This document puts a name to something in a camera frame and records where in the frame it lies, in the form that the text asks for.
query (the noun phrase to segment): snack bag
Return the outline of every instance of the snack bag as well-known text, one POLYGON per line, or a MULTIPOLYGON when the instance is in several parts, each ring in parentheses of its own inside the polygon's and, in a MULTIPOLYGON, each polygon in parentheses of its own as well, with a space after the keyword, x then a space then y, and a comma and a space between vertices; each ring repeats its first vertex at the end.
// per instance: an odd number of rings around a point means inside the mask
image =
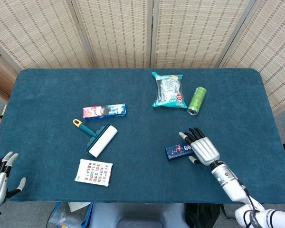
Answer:
POLYGON ((158 75, 156 72, 152 72, 152 75, 158 88, 157 99, 153 107, 187 108, 181 92, 183 75, 158 75))

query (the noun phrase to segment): woven screen panel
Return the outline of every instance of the woven screen panel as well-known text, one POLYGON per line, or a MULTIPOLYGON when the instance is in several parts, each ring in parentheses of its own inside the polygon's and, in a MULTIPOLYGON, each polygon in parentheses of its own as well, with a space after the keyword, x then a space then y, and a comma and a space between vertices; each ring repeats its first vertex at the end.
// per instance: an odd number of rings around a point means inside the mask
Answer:
POLYGON ((86 68, 66 0, 0 0, 0 46, 20 68, 86 68))
POLYGON ((149 67, 149 0, 76 0, 99 68, 149 67))
POLYGON ((285 105, 285 0, 264 0, 223 67, 262 75, 273 111, 285 105))
POLYGON ((0 90, 10 96, 16 80, 16 72, 10 70, 0 59, 0 90))
POLYGON ((214 67, 248 3, 160 0, 154 67, 214 67))

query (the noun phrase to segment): teal felt surface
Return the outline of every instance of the teal felt surface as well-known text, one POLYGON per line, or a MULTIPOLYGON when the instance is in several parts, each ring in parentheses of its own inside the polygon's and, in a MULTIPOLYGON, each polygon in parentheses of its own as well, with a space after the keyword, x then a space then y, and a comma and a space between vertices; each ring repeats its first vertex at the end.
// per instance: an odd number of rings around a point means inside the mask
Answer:
POLYGON ((179 131, 200 128, 232 171, 262 203, 285 203, 285 153, 259 73, 252 69, 27 69, 19 73, 0 126, 0 157, 19 153, 9 189, 27 177, 15 201, 230 202, 210 173, 186 158, 168 161, 165 148, 184 141, 179 131), (190 103, 207 94, 200 113, 152 107, 151 75, 183 74, 190 103), (127 105, 127 117, 85 121, 83 107, 127 105), (93 130, 111 123, 116 136, 96 161, 113 163, 111 184, 74 181, 93 130))

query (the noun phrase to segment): lint roller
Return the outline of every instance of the lint roller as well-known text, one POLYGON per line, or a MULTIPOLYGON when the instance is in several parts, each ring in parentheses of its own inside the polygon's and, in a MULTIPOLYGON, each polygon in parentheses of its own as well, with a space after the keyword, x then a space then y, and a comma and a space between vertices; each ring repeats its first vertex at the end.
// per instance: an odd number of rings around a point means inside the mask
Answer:
POLYGON ((73 124, 91 136, 90 142, 88 142, 85 151, 96 158, 118 132, 118 130, 110 123, 108 123, 106 126, 102 126, 96 132, 94 132, 78 119, 74 119, 73 124))

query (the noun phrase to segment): blue box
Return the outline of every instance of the blue box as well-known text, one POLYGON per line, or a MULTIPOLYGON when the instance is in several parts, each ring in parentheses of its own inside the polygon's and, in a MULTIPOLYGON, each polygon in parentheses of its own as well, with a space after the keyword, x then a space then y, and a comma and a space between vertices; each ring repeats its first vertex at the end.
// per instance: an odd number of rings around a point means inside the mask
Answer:
POLYGON ((166 148, 166 154, 168 160, 172 160, 175 158, 180 158, 183 156, 189 156, 194 153, 191 146, 189 146, 187 143, 171 146, 166 148))
POLYGON ((83 111, 85 120, 127 116, 127 107, 125 104, 86 107, 83 108, 83 111))

